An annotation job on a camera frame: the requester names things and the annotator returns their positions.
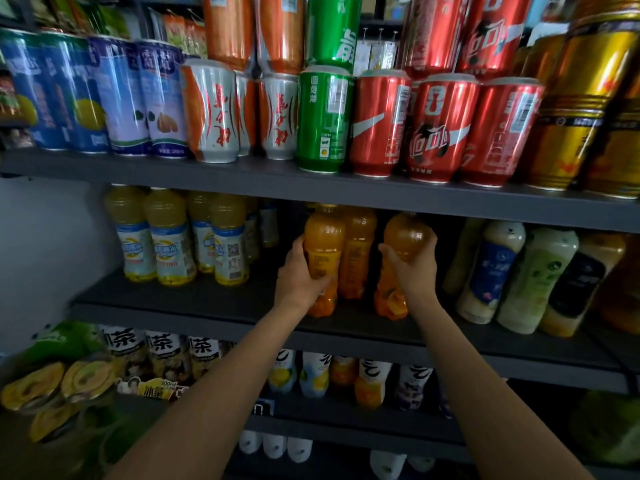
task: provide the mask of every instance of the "green can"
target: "green can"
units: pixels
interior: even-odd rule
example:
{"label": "green can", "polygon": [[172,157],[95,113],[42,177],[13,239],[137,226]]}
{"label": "green can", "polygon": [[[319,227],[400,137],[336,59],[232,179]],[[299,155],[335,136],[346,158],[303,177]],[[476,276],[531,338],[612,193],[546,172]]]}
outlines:
{"label": "green can", "polygon": [[298,148],[303,170],[336,173],[344,161],[353,78],[340,67],[311,66],[300,74]]}
{"label": "green can", "polygon": [[307,66],[329,65],[353,74],[362,0],[308,0]]}

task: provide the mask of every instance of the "blue can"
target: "blue can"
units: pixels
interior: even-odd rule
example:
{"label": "blue can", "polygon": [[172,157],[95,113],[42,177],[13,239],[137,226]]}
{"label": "blue can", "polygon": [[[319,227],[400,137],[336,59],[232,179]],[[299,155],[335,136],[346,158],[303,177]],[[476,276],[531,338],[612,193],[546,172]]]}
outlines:
{"label": "blue can", "polygon": [[44,150],[68,150],[69,128],[61,117],[38,35],[0,29],[0,49],[13,78],[20,112],[31,127],[33,140]]}
{"label": "blue can", "polygon": [[89,37],[88,42],[111,151],[127,156],[151,154],[136,44],[107,35]]}
{"label": "blue can", "polygon": [[63,116],[71,121],[71,148],[82,153],[107,153],[111,147],[89,44],[82,37],[59,32],[42,32],[40,40]]}
{"label": "blue can", "polygon": [[153,153],[162,158],[192,157],[180,87],[182,49],[157,40],[140,40],[136,44]]}

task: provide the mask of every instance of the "barcode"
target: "barcode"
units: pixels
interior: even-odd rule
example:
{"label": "barcode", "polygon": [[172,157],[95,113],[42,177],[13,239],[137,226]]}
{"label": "barcode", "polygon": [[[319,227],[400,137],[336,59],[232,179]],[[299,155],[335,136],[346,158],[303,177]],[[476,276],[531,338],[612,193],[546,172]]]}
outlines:
{"label": "barcode", "polygon": [[210,0],[211,6],[223,6],[227,7],[227,0]]}
{"label": "barcode", "polygon": [[329,81],[329,97],[326,102],[326,112],[330,114],[344,114],[347,105],[347,89],[349,81],[332,77]]}
{"label": "barcode", "polygon": [[282,11],[298,12],[298,0],[282,0]]}
{"label": "barcode", "polygon": [[406,110],[409,106],[410,92],[411,88],[409,86],[398,86],[398,94],[396,94],[396,110],[391,124],[401,125],[404,123],[406,119]]}
{"label": "barcode", "polygon": [[522,133],[529,124],[533,113],[533,106],[538,98],[537,94],[523,93],[518,101],[516,115],[509,127],[509,133]]}

